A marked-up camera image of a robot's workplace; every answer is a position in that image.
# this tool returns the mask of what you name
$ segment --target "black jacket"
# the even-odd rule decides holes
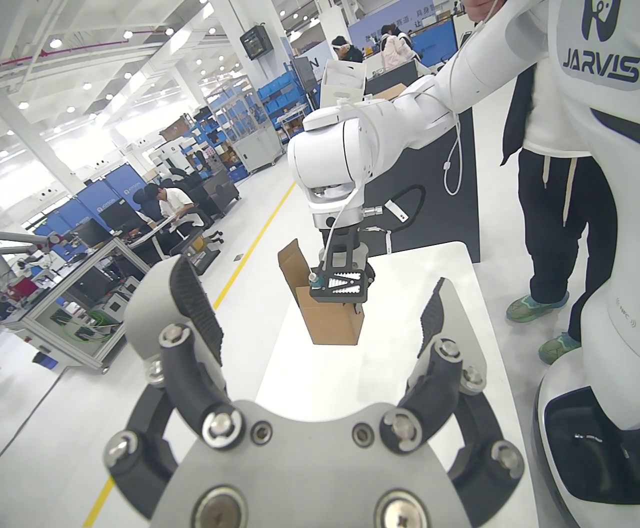
[[[349,48],[347,54],[340,60],[349,62],[362,62],[364,60],[364,55],[362,54],[362,51],[351,44],[351,47]]]

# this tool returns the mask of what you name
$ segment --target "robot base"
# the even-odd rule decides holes
[[[640,526],[638,482],[620,431],[586,382],[582,349],[562,356],[538,388],[533,432],[547,486],[572,528]]]

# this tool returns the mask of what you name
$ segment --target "yellow floor line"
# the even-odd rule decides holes
[[[260,232],[258,233],[258,236],[255,238],[255,240],[253,241],[253,243],[251,244],[251,246],[249,247],[247,252],[244,254],[244,257],[242,258],[242,260],[240,260],[240,263],[238,264],[238,267],[234,271],[233,275],[227,281],[227,284],[225,284],[225,287],[220,292],[220,295],[218,296],[216,301],[213,303],[214,310],[217,310],[218,307],[220,306],[220,303],[224,300],[225,296],[229,292],[229,289],[233,286],[233,284],[236,281],[238,275],[240,275],[240,272],[244,268],[244,265],[246,264],[246,261],[248,261],[249,257],[251,257],[251,254],[253,253],[255,247],[258,245],[258,243],[260,242],[260,240],[264,236],[264,233],[266,232],[267,228],[271,225],[271,222],[273,221],[275,216],[278,214],[278,211],[283,206],[284,202],[287,200],[287,198],[289,197],[289,195],[291,194],[291,191],[293,191],[293,188],[295,186],[296,186],[296,184],[294,183],[294,184],[291,185],[291,187],[289,187],[289,190],[282,197],[280,203],[276,206],[275,210],[271,213],[271,216],[269,217],[267,222],[264,224],[262,229],[260,229]],[[111,490],[113,489],[114,485],[115,485],[115,483],[113,482],[113,479],[111,477],[109,477],[109,479],[107,480],[106,484],[102,487],[102,491],[100,492],[100,495],[98,495],[98,498],[95,500],[95,503],[93,504],[93,507],[91,508],[91,511],[89,512],[89,515],[87,516],[86,520],[84,521],[83,528],[92,528],[93,527],[96,519],[98,519],[98,515],[100,515],[100,511],[104,507],[104,503],[107,502],[107,497],[109,497],[109,493],[111,493]]]

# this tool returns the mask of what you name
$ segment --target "column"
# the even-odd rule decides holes
[[[320,25],[322,26],[326,41],[331,44],[331,41],[335,37],[341,35],[350,42],[351,37],[349,36],[347,24],[344,21],[342,8],[340,6],[333,5],[330,0],[316,0],[316,5],[318,7],[318,11],[320,11],[318,19],[320,20]],[[338,58],[333,48],[331,49],[331,53],[334,58]]]
[[[342,0],[342,9],[344,9],[344,14],[347,17],[347,22],[350,26],[358,22],[358,17],[356,16],[356,8],[351,3],[351,0]]]
[[[180,86],[182,93],[186,96],[192,111],[207,105],[197,79],[195,79],[193,72],[190,71],[184,63],[184,60],[178,62],[171,68],[171,75],[175,79],[175,82],[178,83],[178,86]]]
[[[40,161],[70,194],[76,195],[84,189],[82,180],[56,156],[54,150],[40,137],[38,131],[5,93],[0,93],[0,117],[20,138],[33,157]]]
[[[215,16],[220,21],[254,88],[262,88],[285,72],[284,63],[291,62],[293,53],[282,27],[280,15],[271,0],[209,0],[209,2],[213,5]],[[264,23],[267,35],[273,44],[273,50],[252,61],[247,57],[240,37],[256,23]]]
[[[127,138],[125,138],[122,134],[120,134],[115,127],[112,127],[109,130],[109,137],[116,148],[120,151],[120,153],[127,160],[129,165],[131,165],[132,169],[136,171],[141,176],[149,172],[153,169],[153,166],[149,165],[149,163],[144,159],[141,152],[130,152],[127,153],[126,147],[129,142]]]

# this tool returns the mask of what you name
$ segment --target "red pipe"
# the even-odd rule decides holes
[[[142,33],[164,33],[162,30],[146,30],[146,31],[133,31],[135,35],[139,35]],[[40,55],[38,57],[48,57],[49,55],[55,55],[58,53],[65,53],[69,51],[79,51],[82,49],[91,49],[94,47],[102,47],[102,46],[112,46],[115,44],[126,44],[129,42],[128,40],[115,40],[114,42],[101,42],[99,44],[88,44],[86,46],[78,46],[78,47],[70,47],[65,49],[56,49],[55,51],[40,51]],[[33,59],[33,55],[29,55],[28,57],[20,57],[19,59],[11,59],[9,61],[0,62],[0,67],[8,66],[9,64],[16,64],[18,62],[30,61]]]

